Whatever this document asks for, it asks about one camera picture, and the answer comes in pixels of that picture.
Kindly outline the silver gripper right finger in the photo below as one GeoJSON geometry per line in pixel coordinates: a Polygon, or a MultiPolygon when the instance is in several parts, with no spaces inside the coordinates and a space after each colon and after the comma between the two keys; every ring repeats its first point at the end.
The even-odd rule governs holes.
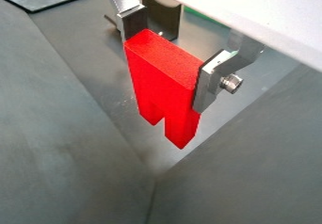
{"type": "Polygon", "coordinates": [[[266,45],[237,30],[230,31],[228,50],[222,49],[202,65],[194,93],[193,108],[203,113],[221,91],[234,94],[244,84],[237,71],[249,66],[264,53],[266,45]]]}

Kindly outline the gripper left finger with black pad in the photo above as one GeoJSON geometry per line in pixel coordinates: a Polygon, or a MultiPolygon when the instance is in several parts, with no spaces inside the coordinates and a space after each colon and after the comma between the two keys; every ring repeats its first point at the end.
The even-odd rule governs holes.
{"type": "Polygon", "coordinates": [[[122,40],[131,39],[147,28],[147,7],[141,0],[110,0],[117,15],[122,40]]]}

